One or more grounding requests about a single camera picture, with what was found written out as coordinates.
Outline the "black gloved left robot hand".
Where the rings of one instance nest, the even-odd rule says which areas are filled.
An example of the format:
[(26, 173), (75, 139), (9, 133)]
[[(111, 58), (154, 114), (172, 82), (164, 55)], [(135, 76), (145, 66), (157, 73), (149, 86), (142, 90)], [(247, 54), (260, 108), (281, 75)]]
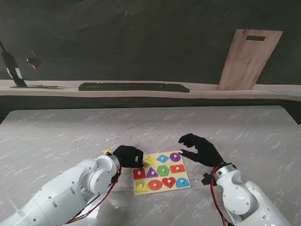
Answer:
[(120, 165), (123, 168), (142, 169), (143, 164), (143, 151), (127, 145), (119, 146), (114, 152)]

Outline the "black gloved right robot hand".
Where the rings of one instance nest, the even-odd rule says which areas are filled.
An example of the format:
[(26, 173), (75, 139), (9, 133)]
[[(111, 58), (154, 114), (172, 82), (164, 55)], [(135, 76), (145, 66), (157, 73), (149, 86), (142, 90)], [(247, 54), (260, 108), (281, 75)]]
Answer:
[(182, 136), (178, 143), (183, 144), (187, 148), (194, 147), (196, 153), (187, 150), (179, 150), (179, 154), (207, 167), (217, 167), (224, 165), (226, 162), (218, 153), (215, 146), (203, 137), (196, 136), (192, 133)]

